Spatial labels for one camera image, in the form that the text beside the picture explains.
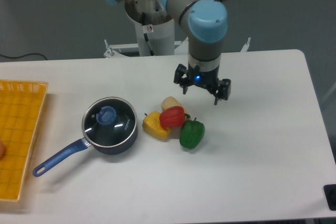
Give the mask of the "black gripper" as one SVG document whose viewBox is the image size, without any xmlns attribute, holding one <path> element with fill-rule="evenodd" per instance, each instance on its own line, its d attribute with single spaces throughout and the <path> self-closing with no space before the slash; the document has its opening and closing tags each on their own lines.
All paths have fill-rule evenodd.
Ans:
<svg viewBox="0 0 336 224">
<path fill-rule="evenodd" d="M 183 94 L 187 93 L 190 86 L 206 89 L 215 97 L 214 104 L 220 100 L 228 100 L 230 95 L 231 79 L 218 78 L 219 67 L 211 71 L 201 71 L 199 66 L 186 68 L 179 64 L 174 74 L 174 83 L 183 88 Z"/>
</svg>

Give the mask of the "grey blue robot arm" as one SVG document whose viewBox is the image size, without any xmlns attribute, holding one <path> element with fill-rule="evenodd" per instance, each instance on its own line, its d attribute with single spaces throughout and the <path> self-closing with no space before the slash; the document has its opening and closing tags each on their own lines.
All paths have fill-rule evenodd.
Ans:
<svg viewBox="0 0 336 224">
<path fill-rule="evenodd" d="M 177 67 L 174 82 L 184 90 L 190 86 L 206 89 L 216 101 L 228 99 L 231 81 L 218 77 L 228 28 L 226 0 L 106 1 L 124 2 L 141 56 L 173 54 L 174 26 L 180 26 L 188 39 L 188 64 Z"/>
</svg>

